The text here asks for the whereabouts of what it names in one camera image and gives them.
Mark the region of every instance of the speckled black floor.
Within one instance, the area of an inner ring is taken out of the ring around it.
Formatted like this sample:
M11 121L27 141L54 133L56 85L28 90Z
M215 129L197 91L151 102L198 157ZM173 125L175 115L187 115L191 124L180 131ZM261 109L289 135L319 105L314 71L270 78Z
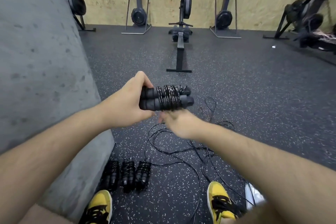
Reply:
M122 35L120 26L96 27L96 33L81 32L81 37L102 99L142 70L154 86L190 86L193 113L205 108L204 98L212 96L218 102L216 121L227 119L242 134L336 169L336 67L311 56L312 50L296 48L290 41L262 39L258 31L242 31L238 40L218 39L208 29L194 29L186 44L187 66L193 73L174 73L165 71L176 62L176 43L171 42L168 28ZM114 129L113 154L131 156L137 165L144 155L147 132L155 123L153 118ZM174 135L157 141L170 150L188 146ZM147 152L156 163L174 160L152 147ZM195 152L179 156L200 170ZM235 171L219 158L215 165L229 185L243 192ZM209 164L208 170L219 181ZM205 196L208 183L203 177L202 184L196 223L211 223ZM113 193L113 223L186 223L199 189L195 173L184 164L153 167L146 192L124 194L119 189Z

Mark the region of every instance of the yellow sneaker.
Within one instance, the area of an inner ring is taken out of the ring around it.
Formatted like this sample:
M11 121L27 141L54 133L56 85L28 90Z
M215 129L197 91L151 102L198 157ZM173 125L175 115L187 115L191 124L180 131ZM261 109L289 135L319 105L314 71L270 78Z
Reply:
M107 190L98 191L87 208L85 224L109 224L111 217L111 195Z
M208 208L214 224L219 224L221 218L234 220L237 218L237 206L231 201L226 190L219 182L210 182L207 195Z

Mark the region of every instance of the concrete pillar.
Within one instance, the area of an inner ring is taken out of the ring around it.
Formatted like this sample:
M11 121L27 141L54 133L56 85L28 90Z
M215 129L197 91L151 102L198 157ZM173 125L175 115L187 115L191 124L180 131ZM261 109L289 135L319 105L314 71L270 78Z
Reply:
M0 4L0 152L4 152L94 106L100 97L66 0L0 0ZM111 131L96 137L38 203L78 222L113 146Z

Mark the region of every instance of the black shoelace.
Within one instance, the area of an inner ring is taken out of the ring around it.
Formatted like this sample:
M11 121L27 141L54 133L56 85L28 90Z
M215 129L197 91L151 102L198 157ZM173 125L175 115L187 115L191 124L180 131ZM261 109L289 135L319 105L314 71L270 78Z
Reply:
M109 224L107 220L109 213L106 211L106 207L107 205L98 205L87 210L85 224Z
M218 220L219 215L223 211L230 211L232 212L235 216L239 215L240 209L236 204L230 203L230 199L226 196L218 195L218 196L213 196L213 200L211 201L212 203L212 208L215 210L216 213L216 220Z

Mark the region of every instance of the sneaker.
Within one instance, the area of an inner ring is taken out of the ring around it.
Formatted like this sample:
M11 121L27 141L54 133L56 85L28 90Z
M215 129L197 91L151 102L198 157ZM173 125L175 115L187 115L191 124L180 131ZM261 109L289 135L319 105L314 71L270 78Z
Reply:
M208 208L213 224L219 224L221 218L236 219L237 206L231 201L224 187L219 182L211 182L207 190Z
M109 224L111 217L111 195L107 190L98 191L87 208L85 224Z

